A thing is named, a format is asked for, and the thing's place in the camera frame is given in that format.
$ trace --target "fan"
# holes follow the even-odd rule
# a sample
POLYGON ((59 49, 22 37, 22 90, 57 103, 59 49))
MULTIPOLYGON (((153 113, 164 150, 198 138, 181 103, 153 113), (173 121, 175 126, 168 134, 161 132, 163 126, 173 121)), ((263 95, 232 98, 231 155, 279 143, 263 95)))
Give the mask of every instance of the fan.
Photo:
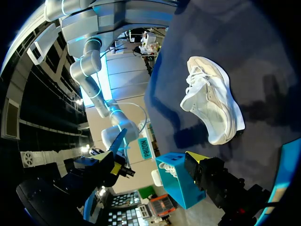
POLYGON ((33 165, 33 156, 30 152, 25 152, 23 155, 23 163, 27 166, 33 165))

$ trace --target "shoe sole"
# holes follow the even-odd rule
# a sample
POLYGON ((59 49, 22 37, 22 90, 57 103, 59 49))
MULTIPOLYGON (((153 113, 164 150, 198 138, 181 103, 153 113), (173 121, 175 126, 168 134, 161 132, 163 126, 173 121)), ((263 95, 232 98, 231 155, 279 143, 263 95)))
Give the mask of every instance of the shoe sole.
POLYGON ((202 56, 202 58, 204 58, 204 59, 208 60, 210 63, 212 63, 218 69, 218 71, 221 73, 221 75, 224 79, 225 85, 227 86, 227 92, 230 94, 230 101, 232 101, 232 104, 233 104, 233 110, 234 110, 235 117, 236 117, 236 122, 237 122, 237 129, 236 130, 239 131, 239 130, 245 129, 246 125, 245 125, 245 122, 244 122, 243 115, 240 111, 240 108, 239 108, 238 104, 235 102, 235 100, 232 96, 231 90, 230 90, 230 80, 229 80, 228 74, 217 63, 213 62, 212 60, 210 60, 206 57, 202 56))

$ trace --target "white wall panel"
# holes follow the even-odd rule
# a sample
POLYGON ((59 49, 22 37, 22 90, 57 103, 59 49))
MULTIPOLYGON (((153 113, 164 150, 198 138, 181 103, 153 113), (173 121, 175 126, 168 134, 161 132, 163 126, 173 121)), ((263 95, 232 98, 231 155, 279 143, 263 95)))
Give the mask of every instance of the white wall panel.
POLYGON ((145 62, 141 57, 132 53, 115 55, 107 59, 108 74, 124 73, 137 70, 146 70, 145 62))
POLYGON ((147 83, 137 84, 133 86, 126 86, 119 89, 112 90, 112 97, 115 100, 122 100, 144 95, 147 88, 147 83))
POLYGON ((150 76, 147 70, 124 72, 119 74, 109 75, 111 89, 121 88, 133 84, 148 82, 150 76))

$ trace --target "dark gray table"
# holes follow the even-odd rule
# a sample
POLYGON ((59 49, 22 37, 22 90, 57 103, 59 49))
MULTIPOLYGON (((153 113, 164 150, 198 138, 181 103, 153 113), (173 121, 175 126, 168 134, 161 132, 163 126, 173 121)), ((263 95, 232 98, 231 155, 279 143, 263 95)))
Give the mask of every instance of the dark gray table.
POLYGON ((289 44, 250 1, 191 0, 179 7, 144 98, 161 154, 218 156, 246 187, 271 190, 282 144, 301 136, 300 81, 289 44), (225 145, 209 144, 201 120, 180 108, 190 56, 215 61, 230 77, 246 129, 225 145))

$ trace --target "teal box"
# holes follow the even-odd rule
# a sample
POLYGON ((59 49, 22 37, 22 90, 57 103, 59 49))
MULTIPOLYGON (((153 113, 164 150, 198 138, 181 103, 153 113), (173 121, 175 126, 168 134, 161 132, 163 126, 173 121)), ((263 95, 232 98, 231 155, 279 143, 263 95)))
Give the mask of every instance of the teal box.
POLYGON ((166 192, 184 209, 188 209, 206 197, 205 191, 200 191, 184 167, 184 153, 167 153, 156 158, 156 164, 166 192), (175 167, 178 178, 160 169, 160 163, 175 167))

